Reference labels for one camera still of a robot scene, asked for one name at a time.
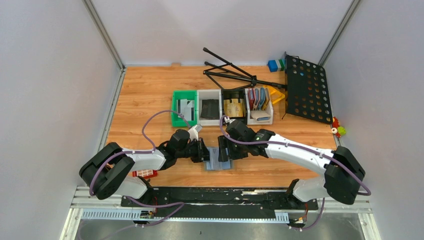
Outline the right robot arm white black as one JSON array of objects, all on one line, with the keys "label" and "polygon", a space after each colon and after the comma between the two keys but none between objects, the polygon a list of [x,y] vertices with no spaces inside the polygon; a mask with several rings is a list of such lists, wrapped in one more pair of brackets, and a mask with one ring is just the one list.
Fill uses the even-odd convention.
[{"label": "right robot arm white black", "polygon": [[290,183],[285,201],[292,209],[298,209],[312,199],[327,197],[352,205],[358,195],[371,195],[363,182],[366,171],[344,146],[335,150],[309,146],[267,129],[254,131],[242,121],[228,116],[221,117],[219,128],[224,138],[223,160],[261,156],[284,160],[318,174],[315,178],[295,179]]}]

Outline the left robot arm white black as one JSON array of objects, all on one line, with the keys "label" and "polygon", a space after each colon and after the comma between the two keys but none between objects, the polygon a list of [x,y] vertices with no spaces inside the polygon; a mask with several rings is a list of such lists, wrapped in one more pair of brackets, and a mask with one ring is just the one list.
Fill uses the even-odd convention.
[{"label": "left robot arm white black", "polygon": [[79,170],[79,176],[88,185],[91,196],[105,200],[112,195],[129,196],[140,206],[149,206],[153,193],[145,180],[130,176],[134,171],[163,171],[174,166],[178,159],[194,163],[210,160],[210,151],[201,137],[178,129],[168,141],[154,150],[132,150],[110,142]]}]

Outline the grey card holder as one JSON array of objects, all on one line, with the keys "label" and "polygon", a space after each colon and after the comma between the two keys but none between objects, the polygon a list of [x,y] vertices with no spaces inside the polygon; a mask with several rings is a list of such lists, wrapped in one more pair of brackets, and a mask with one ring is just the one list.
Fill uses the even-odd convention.
[{"label": "grey card holder", "polygon": [[234,168],[232,160],[220,162],[219,161],[219,148],[207,147],[209,151],[209,160],[204,161],[204,168],[206,171],[225,171]]}]

